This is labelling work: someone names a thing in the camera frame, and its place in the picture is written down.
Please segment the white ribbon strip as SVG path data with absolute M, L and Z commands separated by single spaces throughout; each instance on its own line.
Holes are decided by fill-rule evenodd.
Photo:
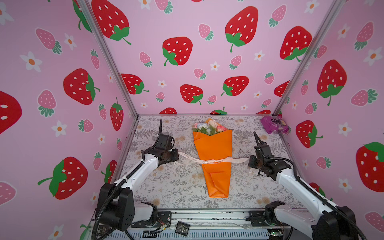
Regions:
M 240 164 L 249 161 L 249 158 L 240 158 L 240 159 L 233 159 L 232 157 L 227 157 L 225 159 L 219 159 L 219 160 L 200 160 L 193 158 L 185 153 L 179 152 L 179 156 L 182 156 L 186 158 L 187 160 L 190 160 L 196 164 L 199 165 L 214 165 L 214 164 L 220 164 L 220 163 L 234 163 L 234 164 Z

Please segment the orange wrapping paper sheet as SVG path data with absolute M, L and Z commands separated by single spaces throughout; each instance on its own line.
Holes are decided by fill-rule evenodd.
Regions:
M 213 119 L 196 123 L 193 128 L 194 144 L 206 180 L 210 198 L 227 198 L 230 191 L 233 156 L 233 131 Z

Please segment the white rose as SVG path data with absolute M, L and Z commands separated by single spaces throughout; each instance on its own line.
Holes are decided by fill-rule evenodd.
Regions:
M 207 129 L 209 128 L 209 125 L 205 122 L 203 123 L 195 123 L 195 132 L 200 132 L 200 133 L 207 133 Z

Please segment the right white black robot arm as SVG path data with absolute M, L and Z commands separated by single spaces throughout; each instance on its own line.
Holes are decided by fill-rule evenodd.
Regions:
M 265 207 L 266 223 L 285 223 L 312 240 L 367 238 L 357 226 L 354 212 L 346 206 L 336 205 L 302 180 L 293 161 L 274 157 L 267 144 L 256 146 L 255 152 L 250 157 L 251 168 L 258 169 L 285 187 L 308 211 L 302 213 L 282 201 L 275 201 Z

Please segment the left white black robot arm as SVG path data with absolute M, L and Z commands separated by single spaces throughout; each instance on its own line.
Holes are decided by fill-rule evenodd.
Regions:
M 136 204 L 135 187 L 161 165 L 179 159 L 173 137 L 159 134 L 154 145 L 141 151 L 142 159 L 114 183 L 105 183 L 100 190 L 91 239 L 103 240 L 113 231 L 126 231 L 132 223 L 153 226 L 158 220 L 158 207 L 149 202 Z

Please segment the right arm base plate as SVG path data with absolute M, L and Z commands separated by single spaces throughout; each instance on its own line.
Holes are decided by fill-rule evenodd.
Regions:
M 251 222 L 251 225 L 253 227 L 288 227 L 289 226 L 281 222 L 268 224 L 264 216 L 264 210 L 249 211 L 249 216 L 246 217 L 246 221 Z

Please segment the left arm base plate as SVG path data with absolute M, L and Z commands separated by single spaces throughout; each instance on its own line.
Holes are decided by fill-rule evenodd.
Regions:
M 139 221 L 136 223 L 132 223 L 130 228 L 159 228 L 163 225 L 170 225 L 172 221 L 172 212 L 169 211 L 160 211 L 158 212 L 155 221 L 147 220 L 147 221 Z

